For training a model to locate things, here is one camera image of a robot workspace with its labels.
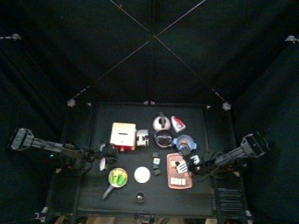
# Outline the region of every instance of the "black curtain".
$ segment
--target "black curtain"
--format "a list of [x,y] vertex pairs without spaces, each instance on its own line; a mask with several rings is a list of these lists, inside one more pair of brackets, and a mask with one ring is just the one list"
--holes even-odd
[[13,153],[5,146],[16,128],[60,141],[67,102],[19,42],[9,39],[0,40],[0,77],[0,223],[29,223],[44,206],[55,161],[39,150]]
[[299,223],[299,45],[289,44],[235,104],[237,140],[253,131],[271,151],[252,159],[247,199],[263,223]]

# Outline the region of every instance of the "black table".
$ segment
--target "black table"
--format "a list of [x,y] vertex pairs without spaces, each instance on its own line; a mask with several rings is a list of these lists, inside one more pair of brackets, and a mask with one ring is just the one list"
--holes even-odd
[[[229,120],[229,112],[221,106],[201,105],[137,105],[96,103],[76,105],[69,109],[65,127],[61,135],[63,142],[73,142],[79,147],[95,149],[99,142],[108,143],[112,123],[135,123],[137,129],[148,129],[149,145],[136,147],[135,151],[119,152],[117,162],[109,166],[121,167],[128,174],[124,187],[113,189],[107,199],[101,199],[108,188],[108,171],[99,171],[95,162],[84,174],[63,171],[53,174],[47,206],[56,214],[71,216],[112,215],[153,217],[180,216],[184,218],[207,218],[212,216],[211,180],[192,182],[192,188],[173,190],[167,182],[167,154],[176,149],[159,148],[155,144],[153,119],[159,112],[165,116],[177,116],[187,129],[180,133],[171,132],[175,137],[189,135],[197,144],[196,153],[200,159],[208,159],[215,151],[235,148],[235,138]],[[155,176],[152,170],[152,152],[159,152],[161,174]],[[151,171],[147,183],[140,184],[133,178],[135,170],[144,166]],[[144,203],[136,202],[136,194],[144,193]]]

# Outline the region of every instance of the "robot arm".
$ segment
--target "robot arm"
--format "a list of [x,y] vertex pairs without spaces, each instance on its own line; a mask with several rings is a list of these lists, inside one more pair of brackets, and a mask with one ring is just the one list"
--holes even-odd
[[243,137],[240,147],[201,164],[195,164],[189,161],[188,169],[192,174],[201,175],[207,173],[207,170],[209,170],[213,165],[221,166],[240,158],[259,158],[267,151],[269,151],[267,140],[259,134],[249,134]]
[[41,140],[33,137],[33,133],[28,129],[17,129],[8,148],[13,151],[25,151],[29,147],[60,153],[65,157],[67,166],[73,167],[75,170],[83,169],[85,163],[89,162],[89,154],[77,149],[75,145]]

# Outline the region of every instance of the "cable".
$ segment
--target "cable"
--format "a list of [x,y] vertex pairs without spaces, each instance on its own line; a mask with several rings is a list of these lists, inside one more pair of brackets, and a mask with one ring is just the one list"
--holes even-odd
[[200,1],[157,34],[159,37],[207,0]]

